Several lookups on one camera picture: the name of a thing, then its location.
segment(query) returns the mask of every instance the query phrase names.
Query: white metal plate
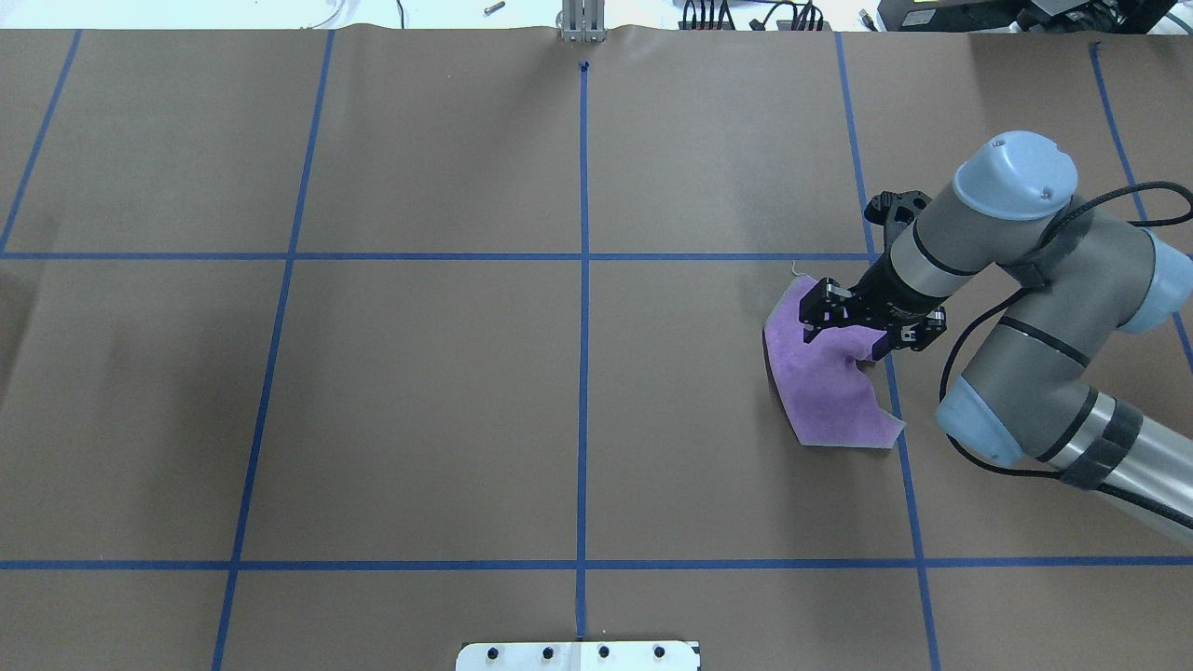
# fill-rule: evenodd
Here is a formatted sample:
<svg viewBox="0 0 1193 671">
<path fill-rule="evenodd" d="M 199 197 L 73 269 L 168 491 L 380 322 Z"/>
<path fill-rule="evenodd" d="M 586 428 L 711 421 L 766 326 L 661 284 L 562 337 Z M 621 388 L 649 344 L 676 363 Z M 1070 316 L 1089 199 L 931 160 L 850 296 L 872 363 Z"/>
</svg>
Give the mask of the white metal plate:
<svg viewBox="0 0 1193 671">
<path fill-rule="evenodd" d="M 684 641 L 471 644 L 456 657 L 456 671 L 699 671 L 699 650 Z"/>
</svg>

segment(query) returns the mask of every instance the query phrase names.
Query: white floor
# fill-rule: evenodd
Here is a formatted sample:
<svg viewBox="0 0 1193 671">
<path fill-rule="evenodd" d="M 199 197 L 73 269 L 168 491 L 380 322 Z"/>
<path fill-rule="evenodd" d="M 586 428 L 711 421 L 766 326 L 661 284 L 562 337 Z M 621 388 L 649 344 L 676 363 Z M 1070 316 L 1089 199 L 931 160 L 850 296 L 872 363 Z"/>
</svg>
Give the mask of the white floor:
<svg viewBox="0 0 1193 671">
<path fill-rule="evenodd" d="M 506 0 L 486 17 L 496 0 L 402 0 L 410 29 L 505 29 L 555 25 L 560 0 Z M 878 0 L 824 0 L 818 6 L 834 30 L 866 30 L 858 18 L 867 10 L 877 20 Z M 645 25 L 674 29 L 682 0 L 607 0 L 606 25 Z M 734 19 L 744 30 L 762 18 L 766 4 L 734 0 Z M 1177 5 L 1174 13 L 1193 23 L 1193 10 Z M 775 18 L 785 18 L 779 10 Z M 302 29 L 342 27 L 367 23 L 398 27 L 395 0 L 0 0 L 0 27 L 57 29 Z M 769 24 L 773 29 L 774 20 Z M 1183 33 L 1163 20 L 1152 32 Z"/>
</svg>

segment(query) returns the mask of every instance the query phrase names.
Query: robotic hand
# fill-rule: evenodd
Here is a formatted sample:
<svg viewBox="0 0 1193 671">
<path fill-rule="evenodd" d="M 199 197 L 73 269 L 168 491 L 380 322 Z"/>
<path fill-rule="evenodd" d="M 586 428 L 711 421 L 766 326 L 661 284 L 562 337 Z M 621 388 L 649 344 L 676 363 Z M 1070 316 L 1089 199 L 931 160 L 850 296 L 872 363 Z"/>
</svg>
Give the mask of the robotic hand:
<svg viewBox="0 0 1193 671">
<path fill-rule="evenodd" d="M 803 298 L 804 340 L 823 328 L 863 324 L 888 332 L 876 358 L 898 347 L 922 350 L 945 330 L 940 303 L 997 264 L 1022 288 L 970 325 L 953 347 L 938 424 L 988 470 L 1109 494 L 1193 541 L 1193 442 L 1080 381 L 1112 331 L 1155 328 L 1193 290 L 1189 257 L 1146 230 L 1188 221 L 1193 211 L 1124 222 L 1096 205 L 1169 189 L 1193 207 L 1193 193 L 1148 183 L 1086 201 L 1076 185 L 1076 167 L 1056 143 L 1012 131 L 978 149 L 935 199 L 919 191 L 876 197 L 866 218 L 884 226 L 884 253 L 852 289 L 824 278 Z M 1003 309 L 946 395 L 964 338 Z M 1056 472 L 1007 468 L 1027 456 Z"/>
</svg>

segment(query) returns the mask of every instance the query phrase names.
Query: purple towel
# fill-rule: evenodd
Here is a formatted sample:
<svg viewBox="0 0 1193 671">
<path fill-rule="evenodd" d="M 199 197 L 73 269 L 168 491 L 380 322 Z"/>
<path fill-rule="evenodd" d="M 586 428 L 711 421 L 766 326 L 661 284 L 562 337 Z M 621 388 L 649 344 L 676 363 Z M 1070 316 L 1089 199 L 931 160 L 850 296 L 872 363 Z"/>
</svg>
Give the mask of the purple towel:
<svg viewBox="0 0 1193 671">
<path fill-rule="evenodd" d="M 796 277 L 766 320 L 767 363 L 787 420 L 804 445 L 890 449 L 904 423 L 878 407 L 874 387 L 857 364 L 870 361 L 883 332 L 828 328 L 804 343 L 799 300 L 815 285 L 806 275 Z"/>
</svg>

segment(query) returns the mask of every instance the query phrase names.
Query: black band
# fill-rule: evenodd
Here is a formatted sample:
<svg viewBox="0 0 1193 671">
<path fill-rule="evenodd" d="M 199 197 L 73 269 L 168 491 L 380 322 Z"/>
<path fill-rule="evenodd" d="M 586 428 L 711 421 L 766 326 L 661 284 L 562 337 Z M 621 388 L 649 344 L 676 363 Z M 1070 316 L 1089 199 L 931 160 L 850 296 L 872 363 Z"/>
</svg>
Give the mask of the black band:
<svg viewBox="0 0 1193 671">
<path fill-rule="evenodd" d="M 952 267 L 951 265 L 932 256 L 932 252 L 929 252 L 928 248 L 923 246 L 923 240 L 920 240 L 920 229 L 916 228 L 914 224 L 911 226 L 911 240 L 915 241 L 915 248 L 920 250 L 920 254 L 922 254 L 923 258 L 928 259 L 928 263 L 950 275 L 957 275 L 960 277 L 972 277 L 978 272 L 981 272 L 979 270 L 957 270 L 956 267 Z"/>
<path fill-rule="evenodd" d="M 1022 321 L 1019 321 L 1018 319 L 1012 316 L 1003 316 L 1002 319 L 999 320 L 999 324 L 1001 324 L 1002 326 L 1009 326 L 1010 328 L 1014 328 L 1015 331 L 1025 336 L 1031 336 L 1032 338 L 1036 338 L 1037 340 L 1044 343 L 1049 347 L 1052 347 L 1053 350 L 1061 352 L 1062 355 L 1080 363 L 1082 368 L 1089 365 L 1089 357 L 1077 351 L 1073 345 L 1065 343 L 1064 340 L 1061 340 L 1059 338 L 1050 336 L 1030 324 L 1024 324 Z"/>
<path fill-rule="evenodd" d="M 1069 441 L 1071 441 L 1073 437 L 1077 435 L 1077 430 L 1081 429 L 1081 425 L 1084 424 L 1086 419 L 1089 418 L 1089 413 L 1094 412 L 1095 402 L 1098 402 L 1098 389 L 1090 387 L 1089 393 L 1086 394 L 1086 402 L 1082 404 L 1081 410 L 1077 411 L 1077 417 L 1073 418 L 1073 421 L 1069 423 L 1069 426 L 1064 430 L 1064 433 L 1061 433 L 1061 437 L 1057 438 L 1055 443 L 1052 443 L 1052 447 L 1045 450 L 1044 454 L 1041 454 L 1036 458 L 1046 462 L 1046 461 L 1052 461 L 1052 457 L 1061 454 L 1061 450 L 1063 450 L 1064 447 L 1069 444 Z"/>
<path fill-rule="evenodd" d="M 1102 435 L 1094 438 L 1086 451 L 1069 464 L 1061 475 L 1061 481 L 1078 490 L 1096 490 L 1123 463 L 1123 458 L 1135 445 L 1135 439 L 1139 437 L 1142 426 L 1143 413 L 1130 404 L 1115 400 L 1114 413 Z"/>
</svg>

